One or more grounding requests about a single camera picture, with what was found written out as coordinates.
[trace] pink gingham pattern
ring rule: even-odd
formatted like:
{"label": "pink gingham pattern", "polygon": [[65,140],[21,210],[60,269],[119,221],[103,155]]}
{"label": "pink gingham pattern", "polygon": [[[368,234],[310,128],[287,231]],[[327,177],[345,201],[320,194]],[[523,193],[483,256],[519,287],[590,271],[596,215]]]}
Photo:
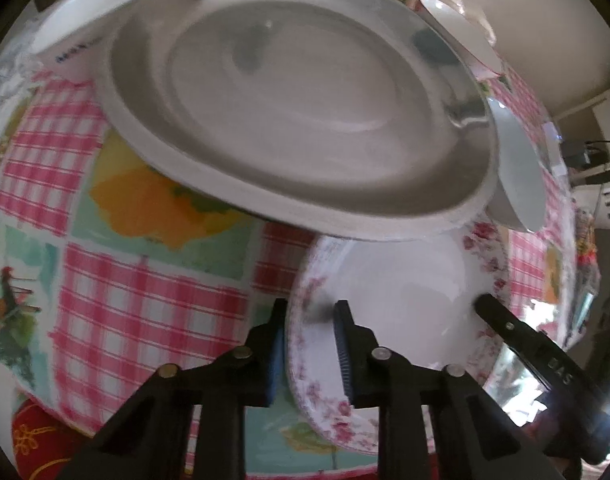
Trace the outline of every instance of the pink gingham pattern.
{"label": "pink gingham pattern", "polygon": [[543,297],[546,243],[529,233],[510,231],[510,308],[516,316],[531,299]]}
{"label": "pink gingham pattern", "polygon": [[3,167],[0,210],[64,236],[106,120],[90,84],[51,77],[19,125]]}
{"label": "pink gingham pattern", "polygon": [[499,79],[490,80],[490,87],[495,97],[508,106],[514,115],[521,120],[528,130],[528,134],[533,135],[531,126],[541,124],[540,119],[544,112],[543,105],[537,99],[534,91],[512,67],[505,63],[504,68],[506,69],[506,78],[510,82],[511,91]]}
{"label": "pink gingham pattern", "polygon": [[69,244],[51,337],[59,412],[97,430],[162,364],[211,362],[243,337],[247,297]]}
{"label": "pink gingham pattern", "polygon": [[261,255],[252,286],[260,292],[287,296],[314,233],[268,222],[263,228]]}
{"label": "pink gingham pattern", "polygon": [[561,247],[563,245],[561,234],[564,228],[562,223],[565,221],[564,212],[570,207],[569,197],[562,193],[554,178],[546,171],[543,172],[543,182],[547,204],[545,226],[539,232],[539,236]]}

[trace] black device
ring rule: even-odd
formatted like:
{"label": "black device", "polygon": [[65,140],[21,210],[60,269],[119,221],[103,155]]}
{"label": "black device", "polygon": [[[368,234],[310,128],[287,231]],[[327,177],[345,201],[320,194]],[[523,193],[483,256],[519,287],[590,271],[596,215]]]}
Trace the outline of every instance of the black device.
{"label": "black device", "polygon": [[[244,407],[267,407],[274,398],[286,307],[285,300],[276,300],[268,323],[211,364],[160,367],[58,480],[178,480],[196,404],[203,409],[192,478],[242,480]],[[475,308],[547,387],[578,453],[602,460],[610,451],[610,416],[601,411],[600,392],[583,371],[492,296],[479,298]],[[356,325],[347,301],[336,303],[333,316],[345,392],[356,408],[379,408],[380,480],[432,478],[423,406],[431,414],[442,480],[560,480],[541,448],[463,367],[429,370],[410,364],[379,346],[369,328]]]}

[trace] white bowl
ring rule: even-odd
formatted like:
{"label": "white bowl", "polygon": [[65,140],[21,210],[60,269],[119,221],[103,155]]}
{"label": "white bowl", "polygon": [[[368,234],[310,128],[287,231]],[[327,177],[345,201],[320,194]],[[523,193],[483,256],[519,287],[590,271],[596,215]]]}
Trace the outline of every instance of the white bowl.
{"label": "white bowl", "polygon": [[441,0],[418,0],[414,11],[434,27],[478,80],[503,73],[503,63],[483,31]]}
{"label": "white bowl", "polygon": [[73,83],[93,76],[96,46],[117,13],[132,0],[64,0],[30,47],[46,68]]}
{"label": "white bowl", "polygon": [[488,215],[515,231],[537,232],[545,223],[545,185],[538,155],[514,114],[488,99],[498,132],[498,186]]}

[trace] red cloth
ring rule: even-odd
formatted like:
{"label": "red cloth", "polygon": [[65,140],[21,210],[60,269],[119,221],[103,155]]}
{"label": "red cloth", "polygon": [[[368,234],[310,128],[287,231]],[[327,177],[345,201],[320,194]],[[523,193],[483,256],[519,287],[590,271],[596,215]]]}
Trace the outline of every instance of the red cloth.
{"label": "red cloth", "polygon": [[53,480],[89,439],[26,400],[12,420],[12,440],[22,480]]}

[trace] pink floral rim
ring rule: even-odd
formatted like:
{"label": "pink floral rim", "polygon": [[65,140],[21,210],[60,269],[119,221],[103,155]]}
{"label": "pink floral rim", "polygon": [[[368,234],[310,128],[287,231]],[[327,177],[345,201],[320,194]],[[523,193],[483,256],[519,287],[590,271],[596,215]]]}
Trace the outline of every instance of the pink floral rim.
{"label": "pink floral rim", "polygon": [[[493,275],[493,290],[501,303],[509,305],[509,268],[503,240],[496,226],[485,215],[469,222],[464,232],[463,249],[475,255],[480,269]],[[301,413],[312,428],[335,446],[367,454],[378,453],[378,420],[375,416],[355,413],[346,396],[329,395],[319,380],[312,378],[305,359],[304,315],[311,298],[349,252],[351,240],[322,236],[307,252],[290,295],[287,314],[287,375],[290,389]],[[490,328],[479,332],[474,351],[466,362],[467,371],[484,384],[498,358],[502,341]],[[428,446],[434,448],[433,438]]]}

